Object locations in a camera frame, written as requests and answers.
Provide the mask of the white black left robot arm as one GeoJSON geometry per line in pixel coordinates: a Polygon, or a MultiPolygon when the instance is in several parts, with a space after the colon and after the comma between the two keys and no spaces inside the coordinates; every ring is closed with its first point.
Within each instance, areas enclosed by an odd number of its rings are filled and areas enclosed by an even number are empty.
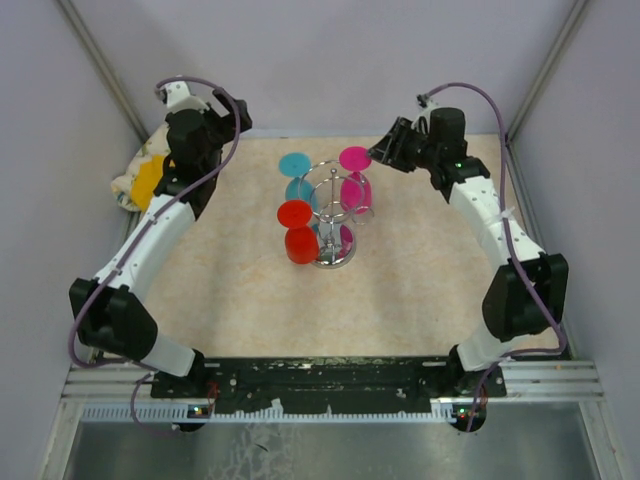
{"type": "Polygon", "coordinates": [[[160,161],[140,167],[138,176],[151,181],[149,204],[113,259],[93,278],[71,285],[75,320],[68,345],[82,344],[112,355],[116,363],[130,361],[155,371],[159,398],[197,397],[210,386],[203,354],[161,334],[143,300],[211,199],[220,170],[233,156],[224,146],[236,147],[252,119],[244,100],[219,88],[212,94],[225,115],[184,82],[172,82],[159,94],[168,109],[168,151],[160,161]]]}

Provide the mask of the pink plastic wine glass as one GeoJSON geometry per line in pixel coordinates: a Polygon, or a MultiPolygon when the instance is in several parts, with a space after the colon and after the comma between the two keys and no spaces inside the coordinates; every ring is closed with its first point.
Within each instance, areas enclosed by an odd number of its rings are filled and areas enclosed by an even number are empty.
{"type": "Polygon", "coordinates": [[[372,207],[371,183],[364,171],[371,165],[368,151],[362,146],[344,149],[338,157],[341,167],[348,172],[340,189],[340,202],[344,209],[355,209],[355,214],[367,213],[372,207]]]}

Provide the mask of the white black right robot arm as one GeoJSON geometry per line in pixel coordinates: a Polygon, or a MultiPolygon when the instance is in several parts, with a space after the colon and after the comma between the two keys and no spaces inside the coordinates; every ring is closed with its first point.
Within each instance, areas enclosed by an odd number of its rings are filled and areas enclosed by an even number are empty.
{"type": "Polygon", "coordinates": [[[559,351],[568,263],[532,240],[501,203],[490,172],[468,154],[466,118],[452,107],[432,108],[417,121],[399,117],[369,151],[395,170],[425,169],[433,188],[468,222],[486,254],[493,279],[481,304],[480,326],[447,358],[447,384],[470,395],[492,364],[513,354],[524,340],[553,329],[559,351]]]}

